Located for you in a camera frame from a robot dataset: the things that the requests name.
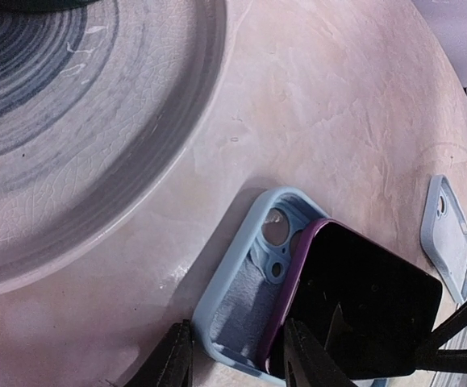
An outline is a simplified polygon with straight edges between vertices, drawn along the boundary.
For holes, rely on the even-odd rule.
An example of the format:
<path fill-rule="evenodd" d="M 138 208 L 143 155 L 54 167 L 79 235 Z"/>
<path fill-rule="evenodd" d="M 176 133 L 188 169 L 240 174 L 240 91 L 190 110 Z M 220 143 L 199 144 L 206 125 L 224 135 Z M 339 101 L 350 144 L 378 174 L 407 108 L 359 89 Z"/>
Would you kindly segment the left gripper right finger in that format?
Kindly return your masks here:
<path fill-rule="evenodd" d="M 289 387 L 356 387 L 303 322 L 286 320 L 284 367 Z"/>

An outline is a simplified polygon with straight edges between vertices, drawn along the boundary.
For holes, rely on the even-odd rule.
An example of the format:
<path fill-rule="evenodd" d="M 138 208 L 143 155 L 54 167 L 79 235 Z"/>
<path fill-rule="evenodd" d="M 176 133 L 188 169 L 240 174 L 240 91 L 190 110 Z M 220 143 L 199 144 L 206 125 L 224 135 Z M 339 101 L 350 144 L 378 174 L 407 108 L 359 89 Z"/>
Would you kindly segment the grey ceramic plate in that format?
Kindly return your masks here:
<path fill-rule="evenodd" d="M 210 101 L 225 1 L 0 9 L 0 294 L 66 266 L 179 158 Z"/>

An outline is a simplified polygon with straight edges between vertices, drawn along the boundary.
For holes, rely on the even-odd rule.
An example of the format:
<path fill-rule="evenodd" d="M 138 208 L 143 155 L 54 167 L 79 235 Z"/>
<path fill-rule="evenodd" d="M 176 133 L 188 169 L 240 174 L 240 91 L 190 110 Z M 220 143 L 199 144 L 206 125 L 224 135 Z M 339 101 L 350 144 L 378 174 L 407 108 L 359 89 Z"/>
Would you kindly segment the purple edged black phone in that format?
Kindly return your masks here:
<path fill-rule="evenodd" d="M 283 325 L 310 330 L 352 380 L 404 377 L 430 335 L 441 282 L 333 218 L 299 236 L 256 353 L 261 369 L 283 377 Z"/>

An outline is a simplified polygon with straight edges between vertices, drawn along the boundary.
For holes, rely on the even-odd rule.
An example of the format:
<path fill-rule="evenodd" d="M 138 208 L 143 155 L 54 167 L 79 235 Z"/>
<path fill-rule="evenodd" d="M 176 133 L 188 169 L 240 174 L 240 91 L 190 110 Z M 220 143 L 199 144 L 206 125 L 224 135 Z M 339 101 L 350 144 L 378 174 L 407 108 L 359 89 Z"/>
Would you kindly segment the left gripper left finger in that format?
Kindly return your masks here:
<path fill-rule="evenodd" d="M 192 386 L 193 350 L 190 321 L 174 323 L 125 387 Z"/>

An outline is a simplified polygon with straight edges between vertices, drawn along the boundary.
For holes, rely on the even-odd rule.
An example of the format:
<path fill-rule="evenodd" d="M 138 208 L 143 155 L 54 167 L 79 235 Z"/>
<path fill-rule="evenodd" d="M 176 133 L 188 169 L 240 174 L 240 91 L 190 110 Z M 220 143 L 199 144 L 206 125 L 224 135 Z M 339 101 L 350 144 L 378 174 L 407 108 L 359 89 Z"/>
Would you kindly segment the light blue phone case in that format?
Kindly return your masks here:
<path fill-rule="evenodd" d="M 448 178 L 431 178 L 420 243 L 457 304 L 467 301 L 467 220 Z"/>
<path fill-rule="evenodd" d="M 327 212 L 300 189 L 280 186 L 253 202 L 199 300 L 196 340 L 213 360 L 277 386 L 256 350 L 290 271 L 291 240 Z"/>

